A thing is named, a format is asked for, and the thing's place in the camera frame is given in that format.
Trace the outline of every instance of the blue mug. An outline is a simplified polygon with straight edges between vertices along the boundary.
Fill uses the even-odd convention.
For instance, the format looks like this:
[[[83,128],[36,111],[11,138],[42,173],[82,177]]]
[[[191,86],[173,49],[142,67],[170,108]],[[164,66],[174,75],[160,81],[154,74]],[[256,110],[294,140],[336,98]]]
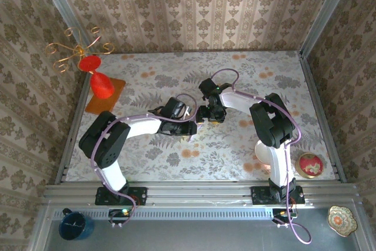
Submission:
[[[60,236],[65,240],[85,239],[94,230],[94,221],[80,212],[63,210],[64,218],[59,225]]]

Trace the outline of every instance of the orange coaster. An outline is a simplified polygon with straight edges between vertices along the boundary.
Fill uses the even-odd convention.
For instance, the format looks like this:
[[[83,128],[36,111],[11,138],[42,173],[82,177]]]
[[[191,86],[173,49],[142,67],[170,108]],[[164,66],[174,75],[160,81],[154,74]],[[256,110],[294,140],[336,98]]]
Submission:
[[[92,99],[85,109],[87,113],[99,115],[103,111],[112,111],[115,103],[119,99],[120,93],[122,93],[122,90],[125,86],[125,81],[123,81],[122,79],[114,78],[110,78],[110,80],[115,87],[115,92],[113,93],[113,95],[107,99],[99,99],[98,97],[93,95]]]

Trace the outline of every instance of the metal corner post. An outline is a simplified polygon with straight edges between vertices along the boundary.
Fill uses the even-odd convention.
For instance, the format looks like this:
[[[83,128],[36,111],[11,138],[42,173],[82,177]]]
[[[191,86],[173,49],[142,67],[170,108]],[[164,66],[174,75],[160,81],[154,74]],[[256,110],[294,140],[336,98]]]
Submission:
[[[305,58],[304,55],[300,55],[299,59],[300,59],[301,68],[303,69],[305,81],[307,82],[308,90],[310,91],[312,103],[316,111],[317,120],[320,125],[321,131],[323,132],[323,138],[324,138],[325,145],[328,149],[329,158],[332,160],[332,162],[335,163],[337,167],[340,181],[347,182],[346,176],[345,176],[345,173],[343,171],[342,164],[340,161],[340,157],[335,148],[334,140],[330,132],[327,118],[325,117],[324,109],[320,101],[320,96],[318,95],[316,84],[314,82],[310,66],[308,65],[307,58]]]
[[[301,53],[308,58],[311,50],[313,49],[318,37],[324,30],[327,22],[329,21],[330,17],[332,16],[335,8],[337,7],[340,0],[325,0],[323,6],[321,7],[314,23],[308,32],[307,37],[305,38],[302,46],[301,46]]]
[[[69,5],[67,0],[52,0],[53,3],[55,4],[56,8],[59,10],[60,14],[63,17],[64,22],[67,24],[68,27],[76,27],[80,29],[80,24],[79,21],[77,20],[75,13],[73,12],[71,6]],[[88,45],[90,43],[89,38],[87,37],[87,34],[85,31],[81,31],[82,34],[82,40],[83,43]],[[80,41],[79,34],[76,30],[73,31],[73,35],[76,39],[77,42]],[[82,117],[83,110],[85,108],[85,102],[86,98],[89,93],[89,81],[90,81],[90,74],[87,74],[85,77],[85,82],[82,87],[81,95],[79,98],[79,102],[77,104],[76,112],[73,118],[72,122],[72,127],[70,128],[69,134],[68,134],[68,139],[66,141],[63,155],[62,155],[62,160],[61,164],[58,170],[57,177],[55,179],[55,184],[59,184],[62,179],[62,175],[65,169],[65,166],[69,164],[72,152],[73,152],[73,147],[76,141],[77,133],[78,133],[78,127],[80,124],[80,120]]]

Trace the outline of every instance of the floral tablecloth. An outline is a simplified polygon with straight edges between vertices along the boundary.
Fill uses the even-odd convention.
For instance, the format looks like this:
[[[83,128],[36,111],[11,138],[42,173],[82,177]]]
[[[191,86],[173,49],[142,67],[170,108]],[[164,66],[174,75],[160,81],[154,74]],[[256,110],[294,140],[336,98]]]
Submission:
[[[164,105],[171,96],[189,93],[202,101],[201,81],[222,68],[240,72],[237,89],[260,96],[275,92],[302,128],[302,140],[291,147],[292,164],[304,152],[324,161],[324,172],[316,179],[335,179],[311,96],[297,52],[188,52],[106,55],[98,71],[124,79],[113,113],[129,116]],[[218,84],[232,82],[232,72],[215,77]],[[90,101],[89,93],[86,103]],[[189,99],[182,97],[188,105]],[[98,180],[89,159],[78,148],[78,140],[96,115],[84,112],[66,181]],[[250,115],[228,109],[226,120],[206,122],[188,137],[142,135],[127,140],[119,157],[128,180],[267,180],[270,168],[258,161],[258,141]],[[293,168],[295,177],[302,179]]]

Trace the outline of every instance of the table surface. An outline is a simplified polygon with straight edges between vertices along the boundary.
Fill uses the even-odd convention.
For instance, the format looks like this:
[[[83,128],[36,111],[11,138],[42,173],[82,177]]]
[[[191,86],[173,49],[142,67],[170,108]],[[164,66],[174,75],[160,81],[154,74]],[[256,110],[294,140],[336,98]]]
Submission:
[[[323,134],[304,79],[297,52],[186,52],[106,55],[99,72],[124,79],[126,86],[113,113],[130,116],[164,105],[171,96],[188,93],[203,104],[201,81],[223,68],[240,72],[237,89],[265,96],[281,96],[301,126],[302,139],[291,147],[291,162],[304,152],[324,161],[324,172],[315,179],[335,179]],[[233,82],[232,72],[222,72],[215,83]],[[90,92],[86,101],[92,97]],[[188,105],[192,101],[183,98]],[[65,181],[98,180],[78,141],[96,119],[84,112]],[[130,181],[162,180],[267,180],[270,168],[260,163],[254,146],[258,141],[250,115],[228,109],[224,123],[204,123],[188,137],[142,135],[125,143],[120,167]],[[303,179],[293,168],[295,177]]]
[[[52,222],[45,251],[262,251],[330,250],[357,251],[354,233],[341,237],[327,223],[328,209],[301,209],[295,220],[311,233],[303,245],[291,229],[277,228],[270,220],[134,220],[113,229],[106,220],[95,221],[93,234],[85,240],[66,241],[59,236],[59,222]],[[304,240],[307,235],[297,227]]]

